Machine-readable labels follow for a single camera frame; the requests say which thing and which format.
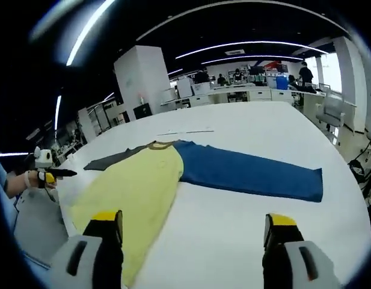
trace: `blue bin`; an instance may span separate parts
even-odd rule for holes
[[[276,88],[277,89],[288,89],[288,79],[285,76],[278,76],[276,77]]]

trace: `shirt sleeve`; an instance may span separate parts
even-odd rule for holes
[[[239,152],[176,141],[182,182],[261,196],[321,202],[322,169],[308,169]]]
[[[2,164],[0,163],[0,185],[3,188],[6,182],[6,171]]]

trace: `white drawer unit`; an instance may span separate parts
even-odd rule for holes
[[[271,100],[271,91],[267,90],[252,90],[250,91],[250,101],[256,101],[261,99]]]
[[[261,98],[258,98],[258,99],[251,99],[251,101],[272,101],[272,99],[261,99]]]
[[[208,95],[194,96],[192,98],[189,98],[189,102],[191,103],[191,107],[199,107],[201,105],[210,104],[210,100],[209,100]]]
[[[271,90],[273,101],[284,101],[293,104],[292,91],[290,90]]]

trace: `window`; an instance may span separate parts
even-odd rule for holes
[[[342,92],[342,78],[340,76],[339,60],[336,53],[323,54],[324,83],[331,86],[331,90]]]
[[[312,83],[319,85],[319,75],[317,74],[316,58],[310,57],[305,60],[307,67],[310,69],[313,75]]]

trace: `desk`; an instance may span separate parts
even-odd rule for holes
[[[71,144],[62,153],[60,153],[59,155],[57,155],[57,158],[60,161],[60,163],[63,163],[66,160],[65,154],[67,154],[68,152],[70,152],[70,150],[74,149],[75,151],[77,151],[75,149],[75,146],[76,146],[76,143]]]
[[[195,130],[214,132],[184,133]],[[158,136],[170,132],[180,133]],[[361,264],[371,247],[371,230],[360,188],[328,139],[283,102],[240,102],[170,111],[99,135],[61,166],[78,172],[58,182],[69,235],[76,232],[68,205],[101,174],[84,171],[85,165],[153,140],[177,139],[310,169],[321,167],[323,199],[317,204],[180,182],[167,221],[133,289],[263,288],[265,215],[271,212],[296,220],[304,238],[315,242],[332,259],[340,282],[346,282]]]
[[[163,102],[161,106],[164,105],[170,105],[175,103],[176,101],[182,101],[189,99],[190,101],[192,99],[197,98],[203,98],[203,97],[209,97],[209,103],[210,104],[223,104],[227,103],[227,94],[228,93],[239,93],[239,92],[245,92],[247,93],[248,101],[250,101],[250,94],[253,93],[264,93],[265,99],[271,100],[271,89],[267,86],[253,86],[253,85],[231,85],[231,86],[225,86],[225,87],[215,87],[214,89],[211,89],[208,93],[205,93],[203,95],[194,95],[194,96],[188,96],[186,98],[180,98],[180,99],[172,99],[170,101]]]

